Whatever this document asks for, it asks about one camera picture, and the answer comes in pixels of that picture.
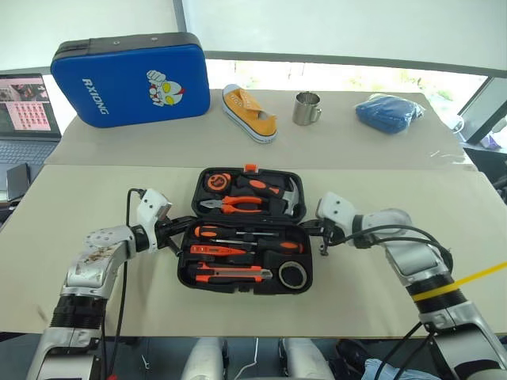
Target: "laptop screen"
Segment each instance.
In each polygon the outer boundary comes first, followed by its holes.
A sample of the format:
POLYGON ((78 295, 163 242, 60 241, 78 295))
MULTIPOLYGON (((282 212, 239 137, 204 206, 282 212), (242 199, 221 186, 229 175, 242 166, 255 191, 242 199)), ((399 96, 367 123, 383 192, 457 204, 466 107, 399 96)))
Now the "laptop screen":
POLYGON ((0 75, 0 139, 59 137, 42 75, 0 75))

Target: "plastic bag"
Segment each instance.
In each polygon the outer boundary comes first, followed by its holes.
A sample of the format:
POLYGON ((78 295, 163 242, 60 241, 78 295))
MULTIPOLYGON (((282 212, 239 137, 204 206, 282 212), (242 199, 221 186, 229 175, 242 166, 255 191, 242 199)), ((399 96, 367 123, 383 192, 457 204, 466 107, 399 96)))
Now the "plastic bag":
POLYGON ((359 120, 390 135, 407 129, 424 111, 425 108, 415 101, 385 93, 374 93, 367 101, 356 106, 359 120))

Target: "cartoon character print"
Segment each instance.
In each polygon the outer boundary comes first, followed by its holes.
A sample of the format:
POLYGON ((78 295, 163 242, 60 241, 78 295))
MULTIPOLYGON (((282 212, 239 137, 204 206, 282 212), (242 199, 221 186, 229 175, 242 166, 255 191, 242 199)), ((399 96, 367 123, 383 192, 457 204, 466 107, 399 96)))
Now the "cartoon character print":
POLYGON ((150 70, 146 73, 150 86, 150 98, 154 105, 176 105, 183 98, 185 89, 178 83, 167 81, 160 71, 150 70))

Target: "yellow shoe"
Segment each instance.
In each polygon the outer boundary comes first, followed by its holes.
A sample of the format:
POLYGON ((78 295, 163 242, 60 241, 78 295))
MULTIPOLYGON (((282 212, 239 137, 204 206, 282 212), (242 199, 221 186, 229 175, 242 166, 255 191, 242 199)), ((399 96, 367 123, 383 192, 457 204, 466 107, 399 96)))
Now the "yellow shoe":
POLYGON ((238 85, 226 85, 222 92, 223 111, 258 143, 270 143, 276 137, 276 116, 238 85))

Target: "table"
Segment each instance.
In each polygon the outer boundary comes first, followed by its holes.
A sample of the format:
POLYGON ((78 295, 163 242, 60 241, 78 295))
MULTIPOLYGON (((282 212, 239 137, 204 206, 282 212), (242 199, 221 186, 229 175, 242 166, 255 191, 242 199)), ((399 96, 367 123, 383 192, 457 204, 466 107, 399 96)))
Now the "table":
POLYGON ((173 167, 242 166, 277 169, 451 169, 463 150, 421 93, 402 93, 426 108, 407 132, 386 135, 356 117, 354 106, 371 93, 319 92, 322 116, 300 127, 292 122, 296 91, 252 90, 276 114, 279 135, 270 144, 249 138, 221 109, 212 90, 203 116, 100 129, 75 118, 46 160, 65 165, 173 167))
MULTIPOLYGON (((46 165, 0 234, 0 330, 40 333, 86 233, 124 222, 130 187, 152 187, 172 202, 170 216, 192 215, 201 168, 46 165)), ((507 209, 487 179, 470 170, 299 169, 313 218, 328 190, 364 212, 399 207, 452 248, 455 278, 505 260, 507 209)), ((129 265, 125 336, 402 336, 417 309, 381 248, 343 245, 318 254, 314 284, 299 295, 216 294, 189 289, 168 250, 129 265)), ((120 281, 109 302, 112 333, 120 281)), ((497 333, 507 332, 507 279, 496 274, 463 287, 497 333)))

